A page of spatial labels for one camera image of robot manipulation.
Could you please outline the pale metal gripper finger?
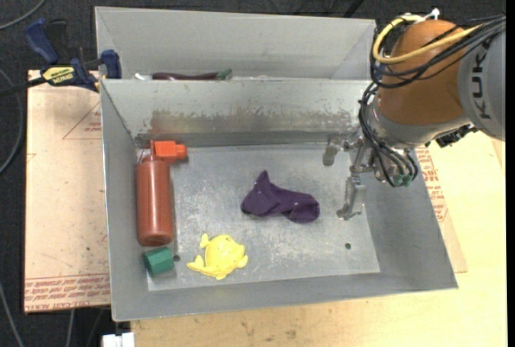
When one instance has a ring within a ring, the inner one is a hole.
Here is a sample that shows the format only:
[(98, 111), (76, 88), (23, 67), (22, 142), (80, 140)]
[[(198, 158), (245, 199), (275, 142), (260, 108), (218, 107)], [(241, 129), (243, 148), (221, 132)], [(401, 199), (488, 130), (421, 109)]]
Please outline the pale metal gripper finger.
[(361, 215), (365, 203), (365, 185), (359, 176), (349, 176), (345, 183), (344, 204), (337, 216), (345, 221)]
[(339, 135), (331, 136), (328, 139), (323, 152), (323, 165), (330, 167), (334, 164), (336, 155), (343, 149), (343, 139)]

